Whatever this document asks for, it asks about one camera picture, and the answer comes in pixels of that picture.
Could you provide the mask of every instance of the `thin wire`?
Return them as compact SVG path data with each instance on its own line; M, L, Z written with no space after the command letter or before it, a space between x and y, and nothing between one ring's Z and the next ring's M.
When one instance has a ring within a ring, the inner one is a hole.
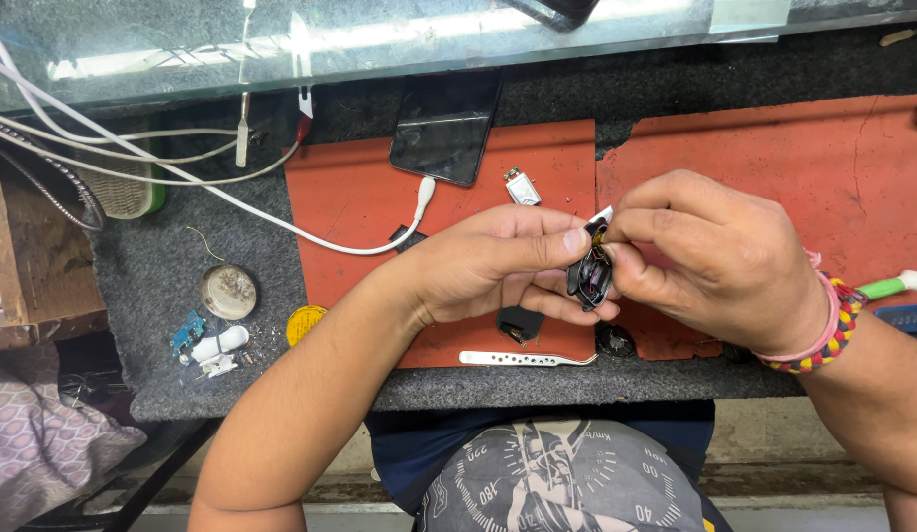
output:
M10 70L15 72L15 74L20 75L20 73L18 72L18 68L15 66L15 62L12 60L12 56L8 53L8 48L5 47L5 44L1 41L1 39L0 39L0 57L1 57L2 62L6 66L8 66ZM28 103L28 105L32 107L32 109L34 110L34 113L38 115L39 118L41 118L41 121L44 122L53 131L60 134L61 136L65 138L69 138L71 140L76 140L78 142L83 142L85 144L109 144L111 142L117 142L116 140L110 139L110 138L80 136L78 134L73 134L71 132L66 131L61 126L57 125L57 123L54 122L54 120L51 120L50 116L47 113L45 113L44 109L41 108L41 104L39 104L37 100L34 99L34 94L32 92L22 87L21 84L18 84L18 90L21 91L21 95L25 97L25 101ZM132 133L132 134L127 134L127 135L119 135L119 137L120 139L125 139L125 140L137 140L141 138L149 138L151 136L168 136L168 135L175 135L175 134L192 134L192 133L237 134L238 133L238 132L231 132L228 130L210 130L210 129L202 129L202 130L189 129L189 130L181 130L181 131L184 133L163 131L163 132Z
M33 83L31 83L31 82L28 81L27 79L22 78L22 76L21 76L20 74L18 74L18 72L17 72L16 70L12 70L11 68L9 68L9 67L3 65L2 62L0 62L0 72L1 72L1 73L3 74L3 76L5 76L6 78L15 81L15 83L17 83L19 86L23 87L22 90L24 90L24 91L26 91L26 92L31 92L31 93L33 94L33 96L38 96L41 100L44 100L45 102L50 103L50 105L51 105L52 107L54 107L54 108L60 110L60 111L63 112L65 115L68 115L68 116L70 116L71 118L74 118L74 119L77 120L78 122L84 124L86 127L91 128L92 130L96 131L97 133L99 133L99 134L101 134L101 135L103 135L103 136L105 136L105 137L107 137L107 138L112 139L114 142L116 142L117 144L121 145L123 148L125 148L125 149L127 149L127 150L129 150L129 151L133 151L134 153L136 153L136 154L138 154L138 155L149 155L149 153L147 153L146 151L144 151L144 150L138 148L137 146L135 146L135 145L133 145L133 144L130 144L129 142L127 142L127 141L125 141L125 140L119 138L119 137L116 136L115 134L113 134L113 133L111 133L110 131L108 131L106 128L100 126L99 124L97 124L96 122L94 122L93 120L91 120L90 118L87 118L85 115L81 115L81 114L78 113L77 111L74 111L74 110L73 110L71 107L69 107L68 105L65 105L65 104L62 103L60 100L58 100L58 99L56 99L55 97L53 97L53 96L49 95L48 93L44 92L43 90L41 90L40 88L38 88L37 86L35 86ZM176 166L173 166L173 165L165 165L165 164L160 164L160 166L162 166L162 167L168 169L168 171L170 171L170 172L172 172L172 173L174 173L174 174L176 174L176 175L179 175L180 177L182 177L182 178L184 178L184 179L186 179L186 180L193 181L193 182L199 182L200 184L205 185L205 183L204 183L202 180L200 180L199 178L195 177L194 175L192 175L192 174L186 172L185 170L182 170L182 169L180 169L180 168L178 168L178 167L176 167ZM339 245L336 245L336 244L327 242L326 240L324 240L324 239L322 239L322 238L318 238L317 236L313 236L313 235L311 235L310 233L308 233L307 231L304 231L303 229L301 229L301 228L299 228L299 227L297 227L297 226L295 226L295 225L293 225L293 224L289 224L289 223L285 222L284 220L282 220L282 219L280 219L280 218L277 218L277 217L275 217L275 216L272 216L272 215L270 215L270 214L268 214L268 213L266 213L266 212L264 212L264 211L258 210L258 209L256 209L256 208L252 207L251 205L245 203L244 201L240 200L240 199L233 198L232 196L228 195L227 193L223 192L222 190L219 190L219 189L216 188L216 187L205 187L205 190L208 190L209 192L211 192L212 194L215 194L216 196L222 198L223 200L226 200L226 201L228 201L228 202L230 202L230 203L232 203L232 204L234 204L234 205L236 205L236 206L239 206L240 208L242 208L242 209L244 209L244 210L246 210L246 211L248 211L248 212L250 212L250 213L252 213L252 214L254 214L254 215L256 215L256 216L259 216L259 217L263 218L264 220L267 220L268 222L271 222L272 224L280 225L281 227L283 227L283 228L285 228L285 229L287 229L287 230L289 230L289 231L292 231L292 232L294 232L294 233L297 233L298 235L303 236L303 237L309 239L309 240L312 241L312 242L318 243L318 244L320 244L320 245L322 245L322 246L324 246L324 247L326 247L326 248L333 249L334 251L337 251L337 252L340 252L340 253L349 253L349 254L351 254L351 255L376 255L376 254L378 254L378 253L382 253L382 252L388 251L388 250L390 250L390 249L393 249L393 248L395 248L396 246L400 245L401 243L405 242L406 238L408 238L409 236L412 236L412 234L416 231L416 228L417 228L417 226L418 226L419 221L421 220L421 212L420 212L419 209L417 209L416 218L413 220L412 225L410 225L410 226L409 226L409 229L406 230L406 232L405 232L402 236L400 236L399 238L397 238L394 242L391 242L391 243L388 244L388 245L381 246L381 247L378 247L378 248L375 248L375 249L356 249L356 248L348 248L348 247L345 247L345 246L339 246ZM426 207L426 205L425 205L425 204L422 204L421 202L419 203L419 206L420 206L422 209L424 209L424 208Z
M208 186L211 186L211 185L227 185L227 184L229 184L229 183L238 183L239 181L246 181L246 180L249 180L249 179L254 179L254 178L256 178L256 177L258 177L258 176L260 176L260 175L262 175L262 174L265 174L265 173L267 173L267 172L269 172L269 171L275 169L276 167L278 167L278 166L280 166L281 164L283 164L284 161L287 161L288 159L290 159L290 158L291 158L291 155L294 155L294 152L298 150L298 146L299 146L299 143L295 142L295 143L294 143L294 146L292 146L291 149L288 150L287 153L285 153L283 157L281 157L280 159L277 159L272 165L267 166L267 167L265 167L265 168L263 168L263 169L260 169L260 170L258 170L258 171L256 171L256 172L250 173L250 174L248 174L248 175L243 175L243 176L239 176L239 177L232 177L232 178L230 178L230 179L220 179L220 180L218 180L218 181L202 181L202 180L200 180L200 179L198 179L198 178L195 178L195 179L196 179L195 182L189 183L189 182L185 182L185 181L172 181L172 180L168 180L168 179L154 179L154 178L152 178L152 177L142 177L142 176L139 176L139 175L133 175L132 173L123 173L123 172L121 172L121 171L116 171L116 170L111 170L111 169L109 169L109 168L104 168L104 167L100 167L100 166L95 166L95 165L92 165L92 164L90 164L90 163L85 163L84 161L78 161L78 160L75 160L75 159L71 159L71 158L69 158L69 157L64 157L64 156L62 156L62 155L58 155L57 153L54 153L54 152L52 152L52 151L42 150L42 149L39 148L38 146L34 146L34 145L31 145L31 144L27 144L27 143L23 142L22 140L20 140L20 139L14 137L14 136L9 135L8 132L6 132L5 130L11 131L9 128L0 129L0 136L8 137L8 138L14 140L15 142L18 143L18 145L19 145L21 148L24 148L25 150L33 151L33 152L35 152L35 153L38 153L39 155L44 155L44 156L46 156L46 157L51 157L51 158L53 158L53 159L55 159L55 160L57 160L57 161L64 161L65 163L69 163L69 164L72 164L72 165L74 165L74 166L79 166L79 167L81 167L81 168L87 168L87 169L90 169L90 170L98 171L98 172L100 172L100 173L105 173L105 174L107 174L107 175L112 175L112 176L114 176L114 177L121 177L121 178L123 178L123 179L130 179L130 180L133 180L133 181L141 181L141 182L143 182L143 183L155 183L155 184L157 184L157 185L175 185L175 186L177 186L177 187L208 187Z
M221 257L217 256L215 253L212 252L211 249L208 248L208 240L205 239L205 235L202 234L202 231L199 231L195 227L192 227L192 225L186 225L186 229L192 229L192 231L195 231L196 233L198 233L199 236L202 236L202 241L205 243L205 250L208 251L209 255L215 257L218 260L221 260L222 262L226 261L225 259L222 259Z
M37 189L40 190L41 193L44 194L45 197L48 198L48 200L54 205L54 207L61 211L61 214L63 214L68 220L72 221L74 224L77 224L79 227L86 229L87 231L98 232L103 230L106 215L103 213L103 208L97 201L97 197L94 196L94 193L91 192L89 188L87 188L83 181L81 181L81 178L77 177L77 175L68 170L65 166L58 165L57 169L68 177L68 179L74 184L74 187L77 187L78 193L80 193L81 197L84 198L84 203L86 204L87 209L93 214L93 217L97 219L96 225L88 224L77 216L74 216L74 214L70 212L67 207L61 204L60 200L55 198L54 195L50 193L48 187L45 187L44 184L41 183L41 181L30 171L28 171L28 169L22 163L18 162L18 160L15 159L11 153L5 151L2 147L0 147L0 156L8 161L12 166L14 166L16 170L21 172L21 175L25 176L28 181L31 181L32 185L37 187ZM52 165L54 164L54 161L50 159L47 159L47 161Z
M35 134L42 138L46 138L48 140L52 140L54 142L58 142L66 146L71 146L72 148L77 148L78 150L93 151L94 153L99 153L101 155L109 155L111 157L116 157L118 159L127 159L129 161L140 161L143 163L169 163L169 164L192 163L194 161L201 161L202 159L208 159L209 157L213 155L218 155L219 153L232 148L238 142L236 140L233 140L229 142L228 144L226 144L225 146L222 146L221 148L216 148L215 150L209 151L207 153L203 153L201 155L194 155L192 157L184 157L182 159L160 159L155 155L150 155L149 157L140 157L139 155L130 155L127 153L121 153L120 151L110 151L110 150L104 150L102 148L97 148L95 146L87 146L86 144L82 142L75 142L73 140L62 138L56 134L43 132L39 130L38 128L30 127L28 125L22 124L21 122L15 122L15 120L10 120L0 115L0 127L2 125L11 126L19 131Z

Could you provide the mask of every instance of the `orange work mat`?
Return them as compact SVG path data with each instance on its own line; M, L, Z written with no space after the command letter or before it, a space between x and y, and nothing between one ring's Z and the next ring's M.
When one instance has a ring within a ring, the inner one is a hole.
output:
M820 269L852 286L917 270L917 95L865 97L640 121L596 163L598 204L687 168L779 201ZM649 262L668 263L652 246ZM911 305L917 293L867 308ZM718 343L623 298L617 322L649 360L714 356Z
M284 165L294 223L314 236L355 248L387 244L400 225L412 224L421 176L389 165L391 141L376 138L298 150ZM417 231L434 235L476 212L513 203L503 176L514 166L534 180L541 206L589 218L595 208L594 150L593 120L494 128L475 184L439 182ZM346 255L300 236L298 248L310 305L326 308L397 254ZM495 316L492 312L425 328L397 367L463 366L458 361L462 350L522 351L498 331ZM529 342L523 351L584 361L595 351L593 328L547 318L538 342Z

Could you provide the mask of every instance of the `black smartphone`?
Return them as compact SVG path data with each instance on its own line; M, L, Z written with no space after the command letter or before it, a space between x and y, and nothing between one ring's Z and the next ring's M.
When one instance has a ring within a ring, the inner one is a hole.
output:
M407 79L389 163L470 187L500 90L500 69Z

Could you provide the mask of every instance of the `small battery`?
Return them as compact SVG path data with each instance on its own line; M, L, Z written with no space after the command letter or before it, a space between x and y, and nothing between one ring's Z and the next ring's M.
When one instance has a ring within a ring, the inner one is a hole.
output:
M536 205L541 202L541 195L527 178L527 174L521 171L519 166L514 166L510 172L505 174L505 187L511 194L515 203L520 205Z

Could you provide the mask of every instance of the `bracelet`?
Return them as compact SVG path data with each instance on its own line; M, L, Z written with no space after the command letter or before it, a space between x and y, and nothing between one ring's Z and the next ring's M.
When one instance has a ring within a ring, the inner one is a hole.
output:
M817 276L829 295L830 318L826 330L812 347L799 353L779 356L755 353L765 366L793 374L809 373L832 362L849 343L855 331L855 319L869 298L827 272L817 272Z

